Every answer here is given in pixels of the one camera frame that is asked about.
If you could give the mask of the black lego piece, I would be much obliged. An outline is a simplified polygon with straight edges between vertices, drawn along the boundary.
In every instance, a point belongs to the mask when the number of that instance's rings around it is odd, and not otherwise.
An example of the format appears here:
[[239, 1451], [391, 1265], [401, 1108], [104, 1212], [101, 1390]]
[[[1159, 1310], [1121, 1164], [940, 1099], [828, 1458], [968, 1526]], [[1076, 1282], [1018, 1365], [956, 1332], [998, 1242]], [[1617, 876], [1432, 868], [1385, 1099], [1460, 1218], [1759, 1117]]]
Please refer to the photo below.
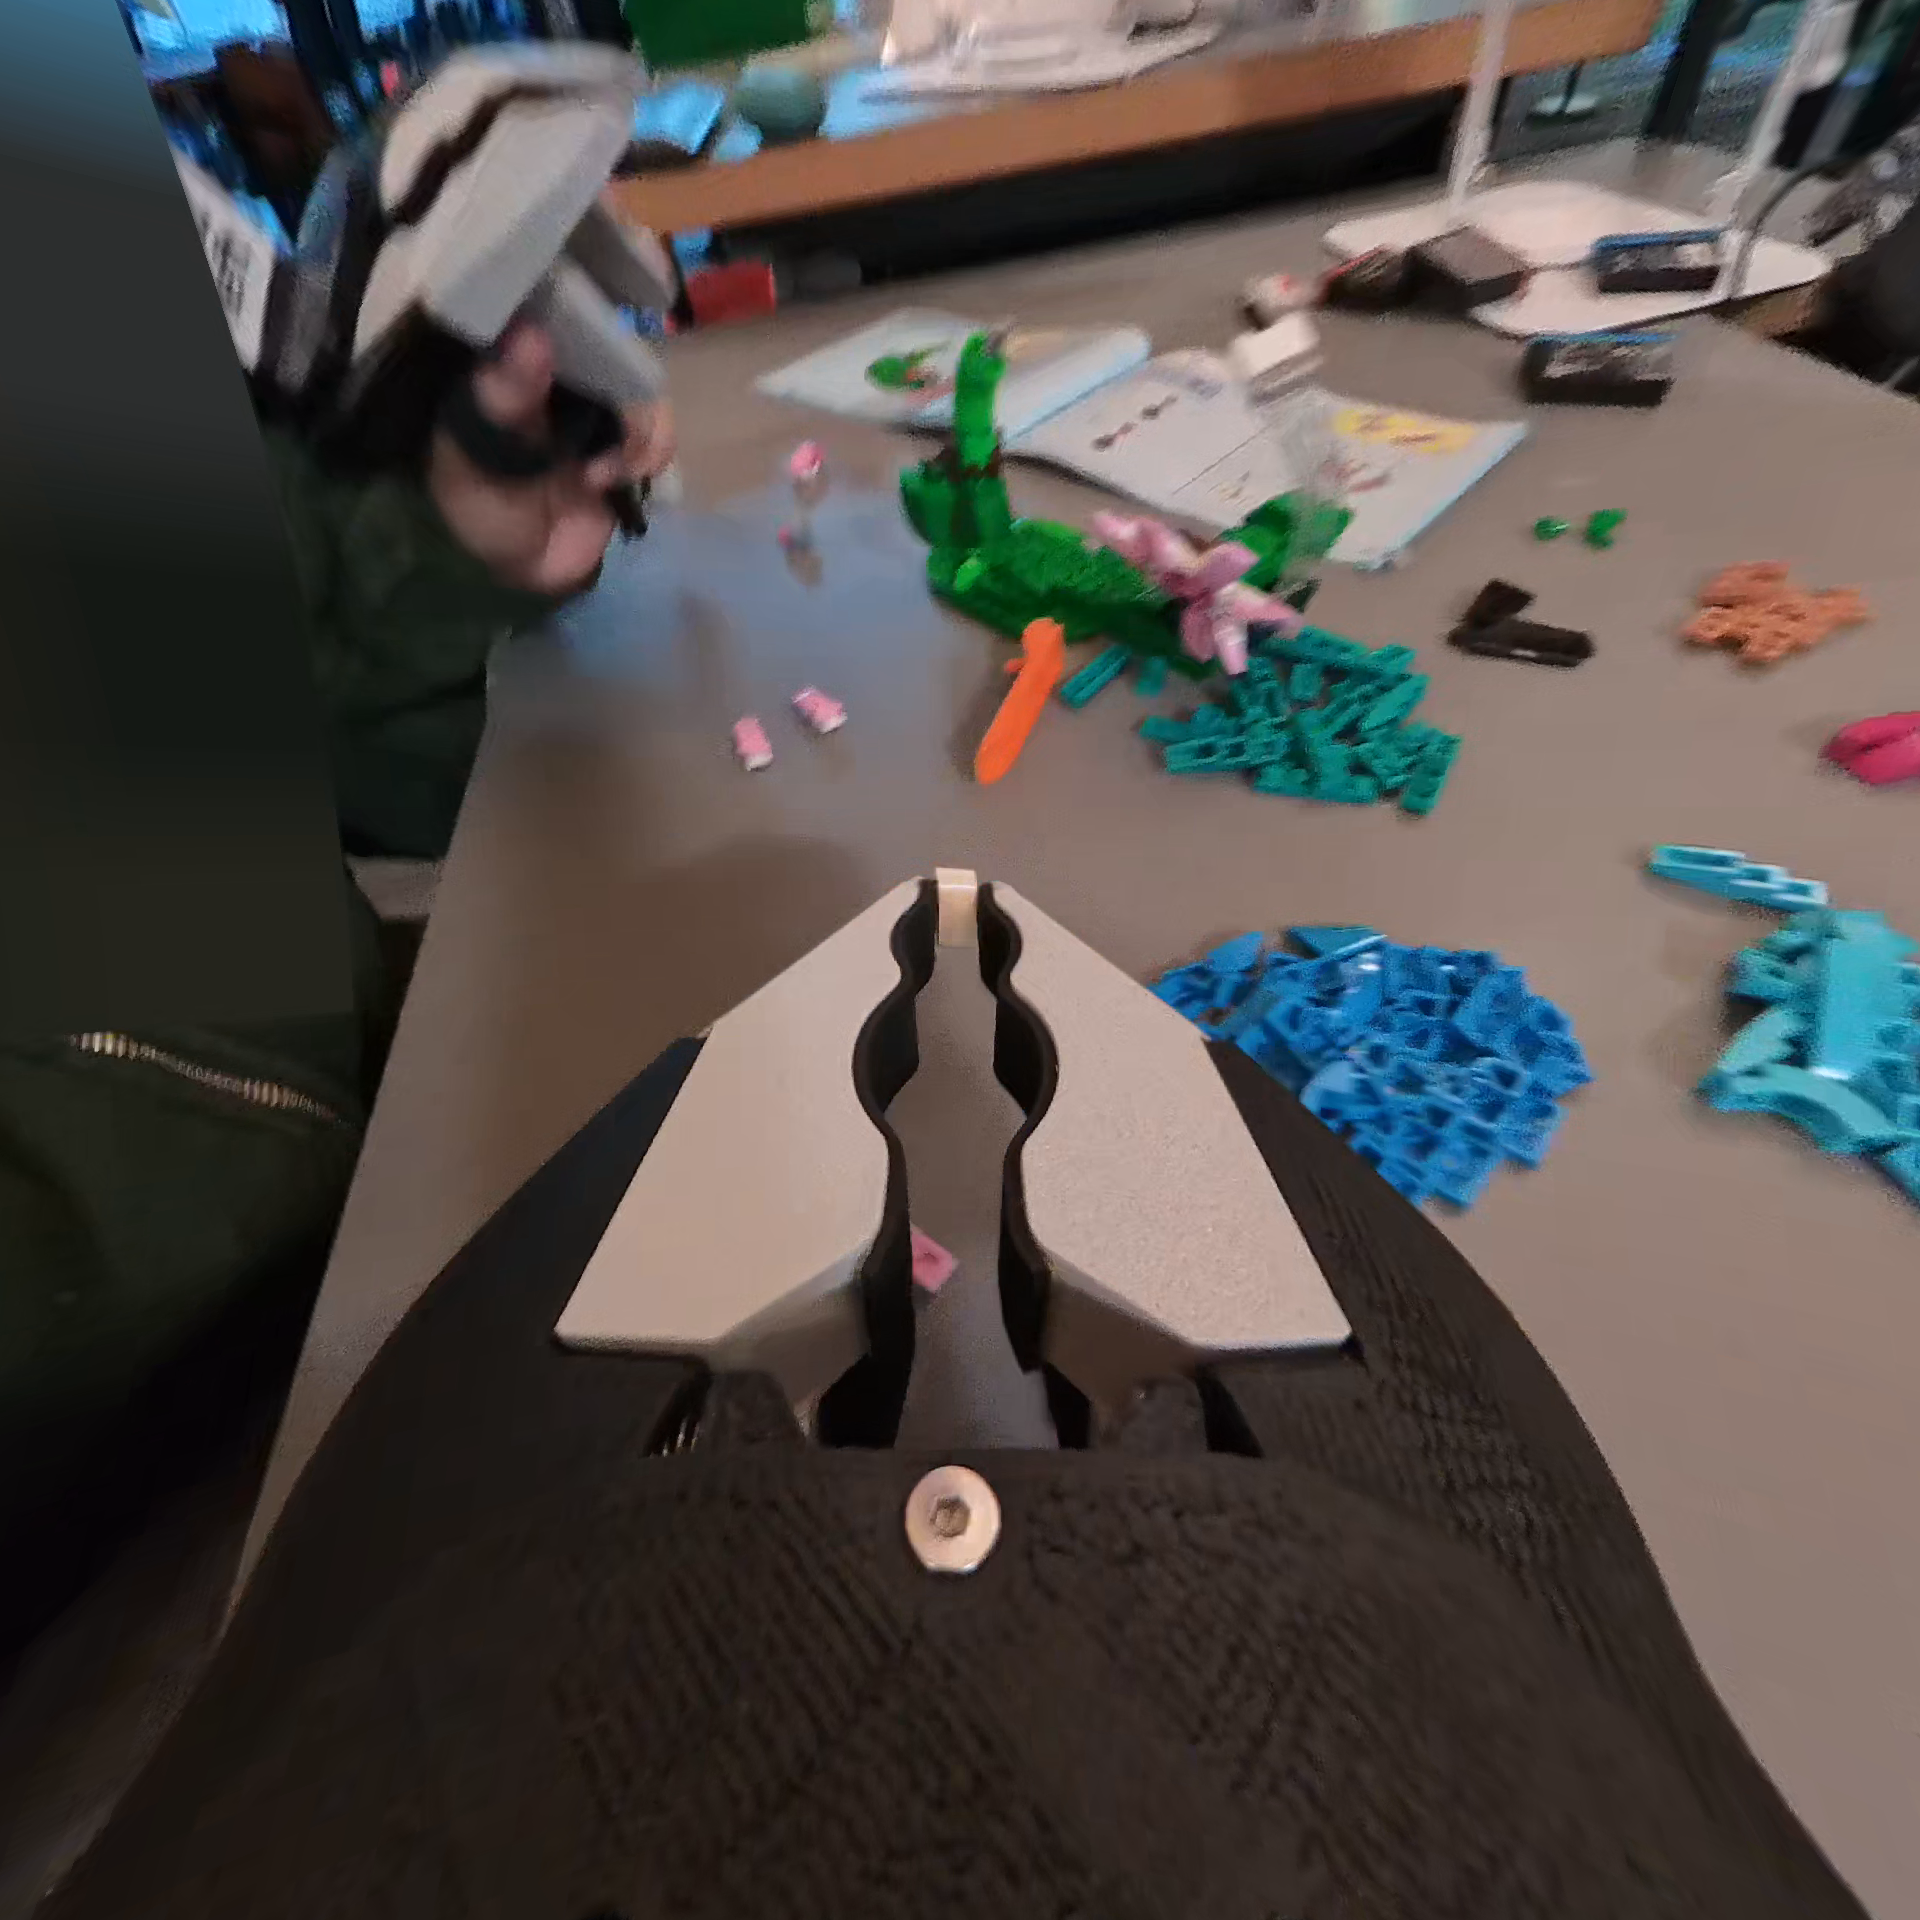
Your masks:
[[1594, 634], [1555, 626], [1534, 615], [1534, 588], [1516, 588], [1505, 578], [1481, 584], [1478, 601], [1447, 626], [1447, 652], [1478, 659], [1516, 659], [1516, 669], [1587, 669]]

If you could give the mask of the person's left forearm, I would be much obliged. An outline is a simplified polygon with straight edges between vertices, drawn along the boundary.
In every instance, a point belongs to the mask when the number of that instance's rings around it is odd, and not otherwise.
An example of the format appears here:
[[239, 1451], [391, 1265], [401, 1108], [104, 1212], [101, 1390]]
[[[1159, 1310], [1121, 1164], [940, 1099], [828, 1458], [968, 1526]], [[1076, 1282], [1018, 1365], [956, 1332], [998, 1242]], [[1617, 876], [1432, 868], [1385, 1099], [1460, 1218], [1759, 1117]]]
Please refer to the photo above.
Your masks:
[[486, 659], [583, 588], [508, 588], [441, 519], [414, 473], [341, 473], [268, 430], [303, 594], [309, 672], [343, 849], [444, 862], [486, 726]]

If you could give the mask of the pile of light blue lego pieces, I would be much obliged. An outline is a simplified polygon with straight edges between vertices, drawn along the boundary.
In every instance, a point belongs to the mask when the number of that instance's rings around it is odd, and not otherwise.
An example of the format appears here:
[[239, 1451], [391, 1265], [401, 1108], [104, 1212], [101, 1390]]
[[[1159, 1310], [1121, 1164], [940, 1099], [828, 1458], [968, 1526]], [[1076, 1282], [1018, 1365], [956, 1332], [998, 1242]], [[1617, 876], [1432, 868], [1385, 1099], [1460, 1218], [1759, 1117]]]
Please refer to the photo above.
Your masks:
[[1731, 1033], [1699, 1077], [1714, 1117], [1767, 1117], [1920, 1199], [1920, 963], [1876, 909], [1739, 849], [1654, 843], [1644, 871], [1775, 925], [1726, 963]]

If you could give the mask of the red box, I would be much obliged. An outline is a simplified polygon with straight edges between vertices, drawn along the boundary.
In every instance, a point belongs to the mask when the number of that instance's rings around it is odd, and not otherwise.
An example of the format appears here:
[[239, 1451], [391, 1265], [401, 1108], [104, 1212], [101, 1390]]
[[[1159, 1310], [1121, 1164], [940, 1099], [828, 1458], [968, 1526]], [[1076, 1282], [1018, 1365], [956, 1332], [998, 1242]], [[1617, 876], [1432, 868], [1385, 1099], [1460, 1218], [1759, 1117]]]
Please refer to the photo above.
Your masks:
[[715, 261], [680, 275], [675, 331], [777, 317], [785, 277], [774, 261]]

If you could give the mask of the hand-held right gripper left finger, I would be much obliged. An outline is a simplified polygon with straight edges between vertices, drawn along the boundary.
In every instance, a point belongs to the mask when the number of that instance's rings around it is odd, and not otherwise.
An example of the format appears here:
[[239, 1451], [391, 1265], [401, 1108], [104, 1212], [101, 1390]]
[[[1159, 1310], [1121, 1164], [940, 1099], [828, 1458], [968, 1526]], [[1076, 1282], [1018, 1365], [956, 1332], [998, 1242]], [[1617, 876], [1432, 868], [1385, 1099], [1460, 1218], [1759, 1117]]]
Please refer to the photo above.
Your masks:
[[554, 1341], [760, 1372], [820, 1434], [898, 1434], [915, 1365], [909, 1175], [931, 876], [890, 889], [695, 1047]]

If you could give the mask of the person's left hand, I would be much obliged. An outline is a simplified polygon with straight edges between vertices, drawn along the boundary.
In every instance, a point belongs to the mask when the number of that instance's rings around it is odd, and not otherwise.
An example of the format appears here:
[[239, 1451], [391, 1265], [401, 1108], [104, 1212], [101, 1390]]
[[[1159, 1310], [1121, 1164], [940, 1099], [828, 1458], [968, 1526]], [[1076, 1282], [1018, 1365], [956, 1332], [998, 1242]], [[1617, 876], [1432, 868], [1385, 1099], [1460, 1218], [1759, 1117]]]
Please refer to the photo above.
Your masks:
[[616, 495], [675, 467], [675, 414], [665, 399], [636, 399], [595, 457], [567, 449], [554, 430], [554, 343], [522, 317], [441, 414], [425, 495], [506, 588], [571, 601], [622, 533]]

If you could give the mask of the lego instruction booklet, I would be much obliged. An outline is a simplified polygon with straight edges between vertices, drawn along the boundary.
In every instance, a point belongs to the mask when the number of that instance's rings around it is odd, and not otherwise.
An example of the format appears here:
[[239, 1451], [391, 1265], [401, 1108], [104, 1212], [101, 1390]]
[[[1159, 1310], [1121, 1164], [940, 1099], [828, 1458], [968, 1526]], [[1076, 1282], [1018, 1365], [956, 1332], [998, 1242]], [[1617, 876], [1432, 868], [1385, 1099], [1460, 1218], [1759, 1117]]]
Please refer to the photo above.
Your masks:
[[[956, 359], [985, 323], [948, 309], [891, 309], [820, 352], [753, 380], [753, 394], [842, 423], [898, 430], [946, 442], [956, 423]], [[1228, 539], [1239, 521], [1192, 519], [1190, 491], [1212, 457], [1202, 405], [1212, 352], [1154, 352], [1145, 326], [996, 326], [1007, 331], [1007, 384], [996, 399], [1007, 467], [1056, 467], [1071, 484], [1159, 519], [1190, 539]], [[1355, 521], [1332, 564], [1393, 564], [1447, 503], [1460, 503], [1505, 457], [1521, 423], [1447, 423], [1402, 405], [1336, 399], [1336, 435], [1355, 480]]]

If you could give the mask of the teal ball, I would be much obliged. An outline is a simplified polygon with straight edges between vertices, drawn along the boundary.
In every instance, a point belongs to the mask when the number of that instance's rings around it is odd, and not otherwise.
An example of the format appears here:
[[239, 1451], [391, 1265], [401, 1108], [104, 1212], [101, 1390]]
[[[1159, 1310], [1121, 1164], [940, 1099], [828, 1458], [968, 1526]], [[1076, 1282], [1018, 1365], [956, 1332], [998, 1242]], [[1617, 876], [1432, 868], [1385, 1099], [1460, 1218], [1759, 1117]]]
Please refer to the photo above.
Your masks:
[[828, 127], [828, 78], [786, 59], [749, 59], [735, 83], [735, 116], [760, 147], [802, 147]]

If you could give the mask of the person's dark clothing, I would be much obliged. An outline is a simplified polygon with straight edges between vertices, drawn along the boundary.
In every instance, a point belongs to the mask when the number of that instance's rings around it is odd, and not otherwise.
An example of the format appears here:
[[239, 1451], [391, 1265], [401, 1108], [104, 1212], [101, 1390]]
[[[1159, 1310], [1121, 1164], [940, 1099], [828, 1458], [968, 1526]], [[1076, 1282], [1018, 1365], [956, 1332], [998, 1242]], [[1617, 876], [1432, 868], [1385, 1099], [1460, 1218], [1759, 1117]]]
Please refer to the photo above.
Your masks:
[[0, 1069], [0, 1645], [242, 1443], [320, 1282], [394, 1038], [343, 876], [350, 1008], [84, 1028]]

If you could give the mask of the clear plastic bag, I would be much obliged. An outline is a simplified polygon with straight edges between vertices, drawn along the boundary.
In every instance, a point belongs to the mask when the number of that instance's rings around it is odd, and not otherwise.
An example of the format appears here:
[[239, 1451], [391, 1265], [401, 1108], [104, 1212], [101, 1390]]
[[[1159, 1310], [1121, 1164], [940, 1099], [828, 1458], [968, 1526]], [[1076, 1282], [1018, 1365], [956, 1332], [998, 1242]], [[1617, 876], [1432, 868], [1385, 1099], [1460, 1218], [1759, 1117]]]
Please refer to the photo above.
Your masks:
[[1192, 519], [1228, 528], [1280, 495], [1346, 510], [1355, 480], [1336, 399], [1314, 384], [1319, 326], [1311, 309], [1241, 326], [1228, 352], [1212, 352], [1202, 370], [1213, 399], [1202, 405], [1212, 457], [1190, 491]]

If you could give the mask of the pink lego flower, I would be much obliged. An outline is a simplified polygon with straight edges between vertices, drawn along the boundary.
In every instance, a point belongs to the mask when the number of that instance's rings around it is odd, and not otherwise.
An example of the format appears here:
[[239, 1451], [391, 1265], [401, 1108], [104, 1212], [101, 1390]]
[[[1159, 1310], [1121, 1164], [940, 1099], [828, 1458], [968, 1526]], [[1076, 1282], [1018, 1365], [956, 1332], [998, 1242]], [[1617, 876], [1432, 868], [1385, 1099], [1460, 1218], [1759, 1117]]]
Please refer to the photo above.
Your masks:
[[1253, 639], [1296, 639], [1303, 610], [1248, 584], [1253, 548], [1239, 539], [1192, 544], [1159, 519], [1092, 519], [1092, 544], [1135, 564], [1173, 605], [1183, 657], [1241, 680]]

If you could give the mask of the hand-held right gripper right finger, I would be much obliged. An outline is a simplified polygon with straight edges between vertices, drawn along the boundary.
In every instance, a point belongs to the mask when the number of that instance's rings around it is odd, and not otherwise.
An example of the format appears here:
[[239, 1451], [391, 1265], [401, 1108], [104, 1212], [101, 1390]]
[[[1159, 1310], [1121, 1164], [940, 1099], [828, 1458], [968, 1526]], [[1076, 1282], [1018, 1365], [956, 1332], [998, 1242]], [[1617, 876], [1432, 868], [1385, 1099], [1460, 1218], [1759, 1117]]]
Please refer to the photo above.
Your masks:
[[1202, 1033], [1007, 882], [976, 889], [976, 968], [1022, 1108], [998, 1310], [1056, 1425], [1103, 1425], [1147, 1382], [1336, 1357], [1355, 1326]]

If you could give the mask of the magenta lego piece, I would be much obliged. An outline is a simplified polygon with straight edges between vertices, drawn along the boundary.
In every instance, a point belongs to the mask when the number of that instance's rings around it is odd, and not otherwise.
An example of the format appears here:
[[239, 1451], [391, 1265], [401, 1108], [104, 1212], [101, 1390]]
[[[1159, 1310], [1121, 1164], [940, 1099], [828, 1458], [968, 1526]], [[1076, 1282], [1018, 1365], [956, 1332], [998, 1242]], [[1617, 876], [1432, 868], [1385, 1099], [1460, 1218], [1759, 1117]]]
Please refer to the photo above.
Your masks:
[[1827, 767], [1849, 771], [1866, 787], [1900, 787], [1920, 776], [1920, 710], [1866, 714], [1827, 740]]

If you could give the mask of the green box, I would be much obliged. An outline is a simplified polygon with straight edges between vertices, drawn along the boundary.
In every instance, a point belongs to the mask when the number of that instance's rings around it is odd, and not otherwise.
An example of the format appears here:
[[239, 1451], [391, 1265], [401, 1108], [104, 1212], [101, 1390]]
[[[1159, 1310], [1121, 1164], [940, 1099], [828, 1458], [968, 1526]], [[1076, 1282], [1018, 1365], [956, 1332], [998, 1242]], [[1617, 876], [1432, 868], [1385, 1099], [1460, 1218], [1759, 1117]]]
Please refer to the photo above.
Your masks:
[[840, 25], [840, 0], [622, 0], [648, 74], [735, 68], [801, 48]]

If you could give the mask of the black box with blue edge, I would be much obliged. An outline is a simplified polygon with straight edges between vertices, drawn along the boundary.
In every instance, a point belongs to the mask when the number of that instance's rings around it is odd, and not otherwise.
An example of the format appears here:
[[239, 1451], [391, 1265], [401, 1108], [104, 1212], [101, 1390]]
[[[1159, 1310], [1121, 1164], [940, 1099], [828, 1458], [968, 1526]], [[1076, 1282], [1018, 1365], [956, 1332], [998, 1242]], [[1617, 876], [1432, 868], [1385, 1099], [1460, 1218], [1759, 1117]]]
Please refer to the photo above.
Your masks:
[[1660, 326], [1537, 331], [1521, 352], [1521, 394], [1534, 405], [1654, 411], [1668, 390], [1678, 331]]
[[1726, 268], [1726, 227], [1660, 227], [1594, 241], [1594, 288], [1628, 295], [1714, 295]]

